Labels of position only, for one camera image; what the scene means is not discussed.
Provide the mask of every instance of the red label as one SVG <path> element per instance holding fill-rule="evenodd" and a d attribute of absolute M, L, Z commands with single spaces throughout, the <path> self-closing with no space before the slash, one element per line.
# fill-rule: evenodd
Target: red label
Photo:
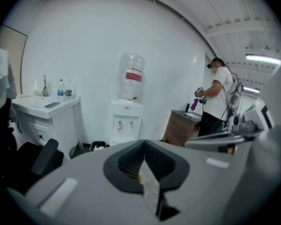
<path fill-rule="evenodd" d="M 126 79 L 131 79 L 141 82 L 141 76 L 138 74 L 126 73 Z"/>

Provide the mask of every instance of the purple object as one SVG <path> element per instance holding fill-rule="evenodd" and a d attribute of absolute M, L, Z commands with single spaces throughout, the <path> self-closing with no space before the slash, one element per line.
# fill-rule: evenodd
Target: purple object
<path fill-rule="evenodd" d="M 196 98 L 195 101 L 194 101 L 194 103 L 193 103 L 192 106 L 191 106 L 191 110 L 192 110 L 192 111 L 196 109 L 196 106 L 197 106 L 197 104 L 198 104 L 198 101 L 199 101 L 199 100 Z"/>

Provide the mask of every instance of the phone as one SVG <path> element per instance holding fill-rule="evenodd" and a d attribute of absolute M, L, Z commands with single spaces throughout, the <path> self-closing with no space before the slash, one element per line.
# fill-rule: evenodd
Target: phone
<path fill-rule="evenodd" d="M 45 108 L 53 108 L 53 107 L 58 106 L 59 104 L 60 103 L 58 103 L 58 102 L 50 103 L 50 104 L 46 105 Z"/>

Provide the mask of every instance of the ceiling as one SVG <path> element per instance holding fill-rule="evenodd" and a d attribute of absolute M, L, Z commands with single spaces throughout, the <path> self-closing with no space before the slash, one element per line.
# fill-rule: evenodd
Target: ceiling
<path fill-rule="evenodd" d="M 275 65 L 246 60 L 247 53 L 281 58 L 281 25 L 264 0 L 152 0 L 176 10 L 222 58 L 243 86 L 261 89 Z"/>

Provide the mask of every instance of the trash bin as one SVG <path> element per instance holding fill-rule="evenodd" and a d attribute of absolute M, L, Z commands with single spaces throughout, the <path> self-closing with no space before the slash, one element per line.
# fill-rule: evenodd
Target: trash bin
<path fill-rule="evenodd" d="M 93 151 L 95 147 L 109 147 L 109 145 L 106 145 L 106 142 L 103 142 L 103 141 L 95 141 L 92 143 L 91 147 L 90 147 L 90 150 Z"/>
<path fill-rule="evenodd" d="M 85 145 L 77 145 L 76 147 L 73 147 L 70 151 L 70 158 L 74 158 L 78 155 L 81 155 L 83 153 L 90 152 L 90 148 Z"/>

